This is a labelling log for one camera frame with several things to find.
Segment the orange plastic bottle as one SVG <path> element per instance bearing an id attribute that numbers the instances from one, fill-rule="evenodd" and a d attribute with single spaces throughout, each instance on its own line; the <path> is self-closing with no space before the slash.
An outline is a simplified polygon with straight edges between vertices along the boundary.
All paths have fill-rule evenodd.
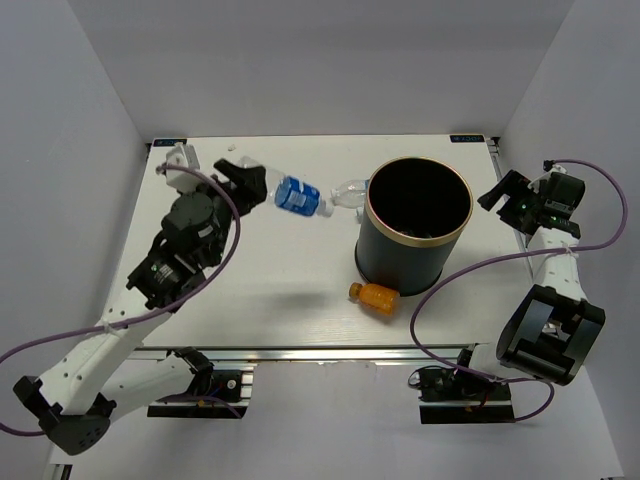
<path id="1" fill-rule="evenodd" d="M 396 290 L 374 283 L 352 283 L 348 295 L 351 300 L 384 315 L 394 313 L 400 296 Z"/>

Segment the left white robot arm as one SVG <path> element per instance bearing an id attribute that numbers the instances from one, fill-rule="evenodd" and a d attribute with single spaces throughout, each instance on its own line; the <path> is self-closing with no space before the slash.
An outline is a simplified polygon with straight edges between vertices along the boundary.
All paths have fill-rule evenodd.
<path id="1" fill-rule="evenodd" d="M 165 162 L 164 175 L 182 173 L 195 187 L 173 202 L 147 256 L 121 295 L 56 365 L 24 376 L 14 394 L 38 420 L 40 434 L 75 456 L 92 448 L 113 422 L 165 398 L 206 400 L 213 392 L 211 361 L 193 347 L 170 350 L 146 373 L 115 381 L 113 374 L 145 338 L 201 293 L 226 267 L 240 239 L 240 219 L 267 197 L 266 170 L 221 159 L 219 181 L 193 167 Z"/>

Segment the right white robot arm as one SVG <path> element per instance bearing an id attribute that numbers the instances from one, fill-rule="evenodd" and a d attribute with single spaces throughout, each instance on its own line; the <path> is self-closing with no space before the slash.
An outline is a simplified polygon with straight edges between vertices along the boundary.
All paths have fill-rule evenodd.
<path id="1" fill-rule="evenodd" d="M 489 211 L 505 197 L 499 218 L 526 236 L 527 252 L 546 253 L 531 259 L 533 285 L 495 345 L 497 361 L 488 362 L 482 347 L 451 374 L 459 396 L 472 399 L 484 391 L 485 371 L 502 376 L 510 368 L 562 386 L 578 373 L 605 323 L 604 310 L 588 301 L 577 267 L 581 231 L 571 215 L 585 191 L 585 183 L 562 167 L 533 181 L 511 170 L 478 199 Z"/>

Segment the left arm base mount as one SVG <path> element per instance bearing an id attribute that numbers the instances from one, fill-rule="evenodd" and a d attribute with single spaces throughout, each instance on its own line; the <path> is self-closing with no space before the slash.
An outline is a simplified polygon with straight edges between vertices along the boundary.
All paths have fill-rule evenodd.
<path id="1" fill-rule="evenodd" d="M 253 385 L 248 368 L 219 366 L 193 347 L 170 350 L 167 357 L 185 360 L 194 378 L 183 393 L 147 408 L 148 418 L 241 420 Z"/>

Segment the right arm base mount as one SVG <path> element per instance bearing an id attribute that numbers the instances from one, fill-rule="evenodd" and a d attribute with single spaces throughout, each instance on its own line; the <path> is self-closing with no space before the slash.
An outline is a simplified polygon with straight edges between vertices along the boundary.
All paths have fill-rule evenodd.
<path id="1" fill-rule="evenodd" d="M 419 392 L 422 425 L 514 423 L 508 386 L 446 368 L 429 365 L 414 370 L 408 387 Z"/>

